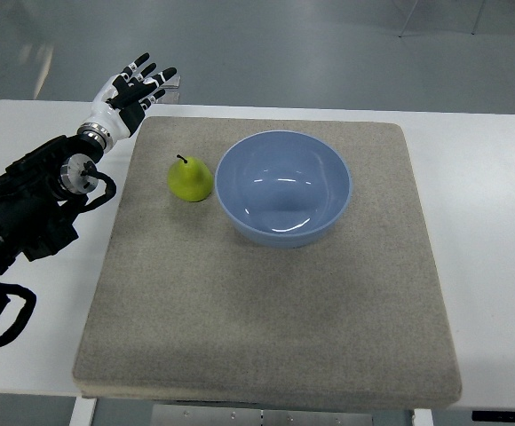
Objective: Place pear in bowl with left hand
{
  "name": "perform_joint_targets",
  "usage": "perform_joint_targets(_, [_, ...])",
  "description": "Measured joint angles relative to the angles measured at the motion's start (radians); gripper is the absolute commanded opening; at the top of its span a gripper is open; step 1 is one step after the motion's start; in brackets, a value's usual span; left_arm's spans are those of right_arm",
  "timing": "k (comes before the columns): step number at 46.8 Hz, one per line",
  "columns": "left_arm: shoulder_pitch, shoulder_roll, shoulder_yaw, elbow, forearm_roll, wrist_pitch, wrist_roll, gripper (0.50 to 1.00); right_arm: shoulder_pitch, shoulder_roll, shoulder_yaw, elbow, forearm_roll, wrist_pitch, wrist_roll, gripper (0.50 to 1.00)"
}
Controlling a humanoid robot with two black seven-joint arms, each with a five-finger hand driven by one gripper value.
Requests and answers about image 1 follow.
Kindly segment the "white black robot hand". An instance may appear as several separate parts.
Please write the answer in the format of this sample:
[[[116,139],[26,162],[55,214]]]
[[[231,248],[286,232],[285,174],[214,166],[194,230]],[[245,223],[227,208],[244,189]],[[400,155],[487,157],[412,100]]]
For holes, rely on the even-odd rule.
[[[177,69],[156,70],[146,52],[111,76],[91,102],[91,114],[78,132],[94,138],[105,153],[130,138],[139,128],[149,109],[163,97],[165,88]]]

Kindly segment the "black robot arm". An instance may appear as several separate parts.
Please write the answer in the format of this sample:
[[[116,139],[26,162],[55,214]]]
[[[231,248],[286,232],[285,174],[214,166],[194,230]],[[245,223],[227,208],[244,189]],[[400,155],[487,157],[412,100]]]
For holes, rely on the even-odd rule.
[[[13,162],[0,176],[0,275],[19,254],[52,256],[78,235],[75,219],[110,201],[115,182],[97,170],[107,150],[95,130],[59,136]],[[0,290],[0,308],[6,304]]]

